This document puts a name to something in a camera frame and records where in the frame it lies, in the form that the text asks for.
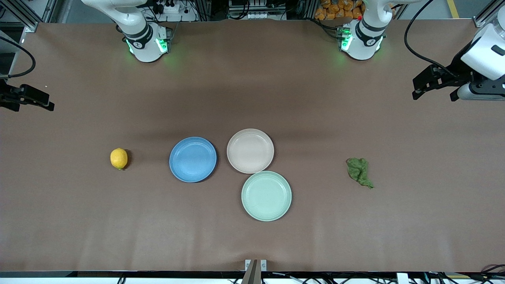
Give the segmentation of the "white power strip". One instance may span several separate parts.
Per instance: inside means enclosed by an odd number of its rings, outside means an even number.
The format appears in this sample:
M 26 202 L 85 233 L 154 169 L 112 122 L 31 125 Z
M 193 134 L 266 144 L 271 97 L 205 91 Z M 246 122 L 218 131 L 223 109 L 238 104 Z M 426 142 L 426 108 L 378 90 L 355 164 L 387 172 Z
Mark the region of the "white power strip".
M 153 0 L 154 16 L 162 22 L 195 22 L 200 19 L 191 0 Z
M 228 0 L 228 18 L 235 20 L 285 20 L 286 0 Z

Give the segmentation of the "aluminium frame profile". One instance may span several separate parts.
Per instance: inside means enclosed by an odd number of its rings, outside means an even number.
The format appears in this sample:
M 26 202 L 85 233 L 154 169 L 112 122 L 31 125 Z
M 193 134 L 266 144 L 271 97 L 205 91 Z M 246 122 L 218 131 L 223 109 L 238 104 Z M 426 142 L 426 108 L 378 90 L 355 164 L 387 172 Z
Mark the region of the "aluminium frame profile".
M 475 27 L 481 28 L 485 24 L 492 22 L 502 7 L 505 7 L 505 0 L 489 0 L 485 7 L 472 17 Z
M 65 0 L 0 0 L 0 28 L 35 32 L 39 23 L 53 22 Z

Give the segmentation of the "bag of orange fruit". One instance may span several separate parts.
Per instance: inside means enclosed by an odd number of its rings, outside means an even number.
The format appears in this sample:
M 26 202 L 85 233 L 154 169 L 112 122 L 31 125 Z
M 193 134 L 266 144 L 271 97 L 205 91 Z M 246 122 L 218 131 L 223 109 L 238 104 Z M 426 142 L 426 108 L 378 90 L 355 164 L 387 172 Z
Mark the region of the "bag of orange fruit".
M 366 5 L 362 0 L 318 0 L 314 18 L 319 21 L 336 18 L 357 19 L 364 14 Z

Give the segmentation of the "blue plate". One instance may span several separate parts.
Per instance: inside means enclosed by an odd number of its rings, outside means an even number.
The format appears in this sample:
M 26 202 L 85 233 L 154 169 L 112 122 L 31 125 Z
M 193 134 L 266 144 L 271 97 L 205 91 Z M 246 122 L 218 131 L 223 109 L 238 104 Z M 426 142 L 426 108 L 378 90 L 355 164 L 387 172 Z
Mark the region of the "blue plate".
M 186 137 L 171 150 L 169 168 L 175 178 L 194 183 L 207 179 L 216 168 L 217 151 L 203 137 Z

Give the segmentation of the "pink beige plate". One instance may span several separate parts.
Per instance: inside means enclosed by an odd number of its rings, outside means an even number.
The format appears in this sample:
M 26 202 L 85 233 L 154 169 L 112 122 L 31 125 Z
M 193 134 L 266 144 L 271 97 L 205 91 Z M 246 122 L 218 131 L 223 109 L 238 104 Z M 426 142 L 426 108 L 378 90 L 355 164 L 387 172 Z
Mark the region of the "pink beige plate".
M 267 169 L 275 155 L 274 143 L 267 133 L 247 128 L 235 133 L 226 149 L 229 164 L 238 172 L 254 174 Z

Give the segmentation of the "yellow lemon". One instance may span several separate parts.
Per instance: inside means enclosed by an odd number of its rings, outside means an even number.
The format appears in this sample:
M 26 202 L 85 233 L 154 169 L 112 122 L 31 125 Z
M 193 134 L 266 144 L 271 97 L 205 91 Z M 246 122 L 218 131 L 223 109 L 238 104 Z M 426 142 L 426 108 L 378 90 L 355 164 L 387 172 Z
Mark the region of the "yellow lemon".
M 118 170 L 124 169 L 128 164 L 128 153 L 123 148 L 116 148 L 110 153 L 110 163 Z

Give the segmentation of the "green lettuce leaf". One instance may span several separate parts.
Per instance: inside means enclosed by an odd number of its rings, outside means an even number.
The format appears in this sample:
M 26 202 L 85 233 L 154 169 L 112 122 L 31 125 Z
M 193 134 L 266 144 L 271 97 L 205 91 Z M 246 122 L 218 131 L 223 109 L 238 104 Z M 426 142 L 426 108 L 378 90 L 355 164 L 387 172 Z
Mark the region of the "green lettuce leaf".
M 348 158 L 346 160 L 347 172 L 351 179 L 355 180 L 359 185 L 373 189 L 373 182 L 368 177 L 368 160 L 365 158 Z

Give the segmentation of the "mint green plate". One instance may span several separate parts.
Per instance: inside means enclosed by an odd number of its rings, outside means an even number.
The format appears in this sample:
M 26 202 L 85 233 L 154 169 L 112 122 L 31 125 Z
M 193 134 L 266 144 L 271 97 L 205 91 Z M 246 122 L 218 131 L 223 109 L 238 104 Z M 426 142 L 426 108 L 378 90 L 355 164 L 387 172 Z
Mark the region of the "mint green plate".
M 241 201 L 250 217 L 272 222 L 288 212 L 292 204 L 292 189 L 281 174 L 261 171 L 247 178 L 242 186 Z

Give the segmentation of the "brown table cover sheet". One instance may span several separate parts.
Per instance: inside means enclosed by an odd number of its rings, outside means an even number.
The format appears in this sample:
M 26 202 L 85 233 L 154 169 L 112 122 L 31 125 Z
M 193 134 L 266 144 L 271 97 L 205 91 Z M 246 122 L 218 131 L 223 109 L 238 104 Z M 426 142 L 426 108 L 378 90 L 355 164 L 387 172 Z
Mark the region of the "brown table cover sheet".
M 135 59 L 114 24 L 41 24 L 24 47 L 54 111 L 0 109 L 0 270 L 480 271 L 505 263 L 505 102 L 414 101 L 427 63 L 391 22 L 355 61 L 305 21 L 181 23 L 170 54 Z M 242 206 L 253 174 L 230 138 L 271 137 L 288 212 Z M 203 137 L 217 165 L 178 180 L 171 150 Z M 118 170 L 110 153 L 123 148 Z M 348 175 L 368 160 L 374 188 Z

